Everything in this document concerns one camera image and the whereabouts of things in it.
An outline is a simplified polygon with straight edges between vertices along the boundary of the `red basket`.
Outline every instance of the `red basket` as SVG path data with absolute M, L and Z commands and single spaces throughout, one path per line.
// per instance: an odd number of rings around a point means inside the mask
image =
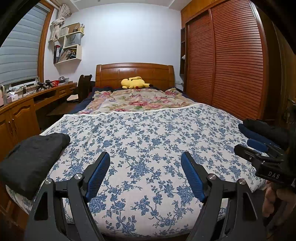
M 59 80 L 54 80 L 54 81 L 52 82 L 52 85 L 53 85 L 54 87 L 57 87 L 57 86 L 59 85 Z

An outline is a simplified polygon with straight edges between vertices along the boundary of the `floral quilt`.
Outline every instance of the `floral quilt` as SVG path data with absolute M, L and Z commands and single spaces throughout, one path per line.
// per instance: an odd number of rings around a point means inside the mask
M 99 230 L 134 240 L 176 236 L 190 232 L 202 204 L 190 189 L 180 164 L 184 151 L 220 179 L 244 178 L 252 191 L 264 185 L 248 161 L 236 156 L 236 144 L 247 138 L 240 120 L 205 104 L 145 112 L 65 115 L 42 135 L 58 132 L 70 144 L 47 178 L 70 179 L 96 161 L 102 151 L 111 165 L 102 186 L 89 203 Z M 32 202 L 7 187 L 12 199 L 27 213 Z M 64 200 L 68 222 L 73 218 Z M 225 215 L 227 200 L 219 217 Z
M 111 111 L 146 111 L 162 108 L 177 108 L 193 104 L 175 88 L 166 92 L 155 89 L 128 89 L 96 91 L 94 100 L 76 114 L 99 114 Z

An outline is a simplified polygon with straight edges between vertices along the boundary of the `wooden desk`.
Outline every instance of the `wooden desk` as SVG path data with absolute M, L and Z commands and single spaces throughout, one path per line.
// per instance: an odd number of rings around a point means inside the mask
M 77 83 L 32 93 L 0 108 L 0 161 L 20 141 L 40 134 L 36 110 L 73 93 Z M 0 183 L 0 211 L 12 223 L 25 229 L 28 215 L 16 205 Z

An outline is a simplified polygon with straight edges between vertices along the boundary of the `ceiling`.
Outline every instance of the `ceiling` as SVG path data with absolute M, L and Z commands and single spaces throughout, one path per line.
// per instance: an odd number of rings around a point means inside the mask
M 70 7 L 71 12 L 77 12 L 80 9 L 111 3 L 147 3 L 181 11 L 189 2 L 191 2 L 191 0 L 59 0 L 59 2 L 67 4 Z

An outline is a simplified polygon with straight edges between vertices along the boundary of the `cabinet door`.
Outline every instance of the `cabinet door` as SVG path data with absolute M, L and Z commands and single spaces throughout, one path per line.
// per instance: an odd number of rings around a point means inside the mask
M 18 142 L 40 134 L 33 99 L 11 108 L 9 114 Z
M 239 119 L 261 118 L 267 65 L 250 3 L 229 0 L 211 11 L 216 51 L 212 106 Z
M 0 114 L 0 161 L 4 159 L 15 144 L 11 120 L 9 119 L 8 111 L 5 111 Z
M 210 105 L 213 94 L 214 50 L 208 11 L 189 24 L 188 50 L 186 94 L 197 102 Z

